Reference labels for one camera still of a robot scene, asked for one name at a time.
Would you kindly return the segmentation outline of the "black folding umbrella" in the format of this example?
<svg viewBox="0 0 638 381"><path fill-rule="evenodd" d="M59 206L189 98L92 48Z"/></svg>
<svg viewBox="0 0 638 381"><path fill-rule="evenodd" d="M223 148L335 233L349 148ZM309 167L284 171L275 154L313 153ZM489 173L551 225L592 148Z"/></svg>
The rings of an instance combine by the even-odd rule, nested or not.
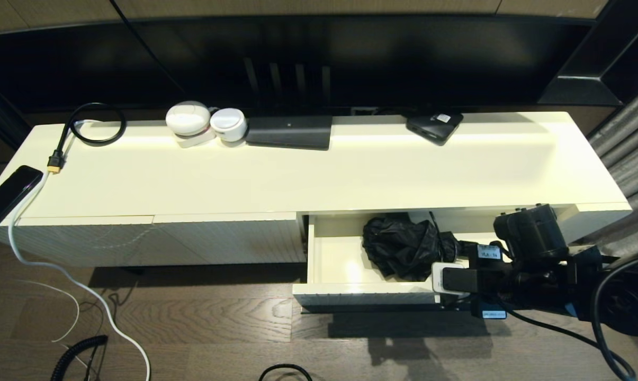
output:
<svg viewBox="0 0 638 381"><path fill-rule="evenodd" d="M377 216L363 227L362 247L383 277L425 282L435 262L456 262L468 256L469 241L441 231L435 214L420 222L402 214Z"/></svg>

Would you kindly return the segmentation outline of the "white fluted drawer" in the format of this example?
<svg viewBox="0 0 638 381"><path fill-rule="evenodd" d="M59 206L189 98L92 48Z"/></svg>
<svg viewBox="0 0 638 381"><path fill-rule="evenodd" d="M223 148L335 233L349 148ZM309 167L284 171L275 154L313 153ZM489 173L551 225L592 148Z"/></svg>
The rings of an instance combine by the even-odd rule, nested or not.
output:
<svg viewBox="0 0 638 381"><path fill-rule="evenodd" d="M442 231L451 231L457 239L487 244L497 239L495 218L514 211L514 207L417 209L392 212L391 216L413 223L434 216ZM432 277L405 280L384 276L368 259L363 249L363 227L373 217L376 213L310 217L307 281L292 288L305 310L440 306L442 296L434 292Z"/></svg>

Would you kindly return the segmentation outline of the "cream tv cabinet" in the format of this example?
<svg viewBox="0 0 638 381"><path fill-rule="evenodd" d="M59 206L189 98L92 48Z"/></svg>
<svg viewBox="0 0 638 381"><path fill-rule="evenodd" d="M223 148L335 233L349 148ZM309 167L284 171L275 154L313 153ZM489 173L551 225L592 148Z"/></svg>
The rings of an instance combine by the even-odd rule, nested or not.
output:
<svg viewBox="0 0 638 381"><path fill-rule="evenodd" d="M469 115L444 146L400 117L336 117L328 150L182 149L163 122L140 121L65 152L14 239L66 266L306 262L312 216L417 209L549 204L569 243L632 209L563 112Z"/></svg>

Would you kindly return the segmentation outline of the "small black glossy device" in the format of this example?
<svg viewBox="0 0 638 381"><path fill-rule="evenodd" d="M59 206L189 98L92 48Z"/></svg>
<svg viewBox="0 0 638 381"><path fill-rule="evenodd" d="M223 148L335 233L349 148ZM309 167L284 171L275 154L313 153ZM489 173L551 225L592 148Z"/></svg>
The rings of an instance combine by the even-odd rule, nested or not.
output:
<svg viewBox="0 0 638 381"><path fill-rule="evenodd" d="M462 113L437 112L407 118L406 128L438 146L444 146L462 123Z"/></svg>

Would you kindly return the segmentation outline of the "grey curtain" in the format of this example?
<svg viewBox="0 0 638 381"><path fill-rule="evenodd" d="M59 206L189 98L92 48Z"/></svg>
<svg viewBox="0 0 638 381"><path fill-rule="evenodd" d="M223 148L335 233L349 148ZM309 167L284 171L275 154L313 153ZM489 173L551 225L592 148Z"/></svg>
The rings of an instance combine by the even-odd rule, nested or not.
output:
<svg viewBox="0 0 638 381"><path fill-rule="evenodd" d="M606 255L638 252L638 96L588 140L621 189L632 211L626 217L582 239Z"/></svg>

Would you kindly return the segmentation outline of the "black flat set-top box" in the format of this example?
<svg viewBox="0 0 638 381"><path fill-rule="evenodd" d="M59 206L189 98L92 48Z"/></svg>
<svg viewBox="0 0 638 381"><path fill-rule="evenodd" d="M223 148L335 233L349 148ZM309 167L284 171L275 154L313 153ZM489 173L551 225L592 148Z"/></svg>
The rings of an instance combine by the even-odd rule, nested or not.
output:
<svg viewBox="0 0 638 381"><path fill-rule="evenodd" d="M332 127L329 115L253 117L245 141L258 147L328 150Z"/></svg>

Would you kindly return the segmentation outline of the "black television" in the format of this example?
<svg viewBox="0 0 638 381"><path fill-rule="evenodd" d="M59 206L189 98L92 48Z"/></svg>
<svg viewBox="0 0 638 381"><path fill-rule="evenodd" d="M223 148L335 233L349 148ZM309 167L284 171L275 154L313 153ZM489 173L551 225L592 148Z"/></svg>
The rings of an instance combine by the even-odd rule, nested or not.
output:
<svg viewBox="0 0 638 381"><path fill-rule="evenodd" d="M24 112L195 99L241 108L536 102L592 22L500 15L138 20L0 34L0 94Z"/></svg>

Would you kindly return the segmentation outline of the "small white round device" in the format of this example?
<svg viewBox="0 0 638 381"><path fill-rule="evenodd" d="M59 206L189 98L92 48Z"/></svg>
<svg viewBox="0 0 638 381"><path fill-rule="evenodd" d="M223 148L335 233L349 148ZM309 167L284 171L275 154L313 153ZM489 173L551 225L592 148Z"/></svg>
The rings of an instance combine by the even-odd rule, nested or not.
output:
<svg viewBox="0 0 638 381"><path fill-rule="evenodd" d="M244 139L248 123L244 113L237 108L224 108L212 114L210 127L220 140L237 142Z"/></svg>

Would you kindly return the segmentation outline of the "white flat device base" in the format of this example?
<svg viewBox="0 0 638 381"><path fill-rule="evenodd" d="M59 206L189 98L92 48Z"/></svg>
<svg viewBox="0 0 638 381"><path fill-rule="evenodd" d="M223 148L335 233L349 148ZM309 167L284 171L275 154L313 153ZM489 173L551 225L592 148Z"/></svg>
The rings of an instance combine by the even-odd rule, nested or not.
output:
<svg viewBox="0 0 638 381"><path fill-rule="evenodd" d="M182 149L188 149L210 142L211 140L214 140L217 135L209 127L202 130L202 132L195 133L193 135L180 135L178 133L174 133L173 137L179 147Z"/></svg>

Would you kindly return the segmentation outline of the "large white round device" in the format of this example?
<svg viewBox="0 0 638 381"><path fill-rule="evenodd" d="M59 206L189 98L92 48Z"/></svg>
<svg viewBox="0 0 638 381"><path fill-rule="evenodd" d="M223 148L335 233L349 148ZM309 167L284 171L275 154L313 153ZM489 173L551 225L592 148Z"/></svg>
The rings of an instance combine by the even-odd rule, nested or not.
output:
<svg viewBox="0 0 638 381"><path fill-rule="evenodd" d="M180 102L168 110L165 122L176 135L192 137L208 128L211 113L207 106L197 101Z"/></svg>

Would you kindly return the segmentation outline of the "black smartphone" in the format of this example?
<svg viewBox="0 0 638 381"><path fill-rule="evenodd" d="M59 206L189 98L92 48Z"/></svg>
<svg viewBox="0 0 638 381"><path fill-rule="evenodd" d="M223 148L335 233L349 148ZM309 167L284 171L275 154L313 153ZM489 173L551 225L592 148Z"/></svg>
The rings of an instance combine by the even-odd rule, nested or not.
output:
<svg viewBox="0 0 638 381"><path fill-rule="evenodd" d="M43 172L20 166L0 185L0 222L9 215L43 178Z"/></svg>

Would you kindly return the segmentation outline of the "black wall shelf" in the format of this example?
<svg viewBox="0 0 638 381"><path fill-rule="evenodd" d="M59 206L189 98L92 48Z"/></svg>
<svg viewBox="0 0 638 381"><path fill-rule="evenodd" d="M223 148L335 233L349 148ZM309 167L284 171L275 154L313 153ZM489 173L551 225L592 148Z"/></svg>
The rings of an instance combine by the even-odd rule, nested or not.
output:
<svg viewBox="0 0 638 381"><path fill-rule="evenodd" d="M610 0L539 104L622 106L638 95L638 0Z"/></svg>

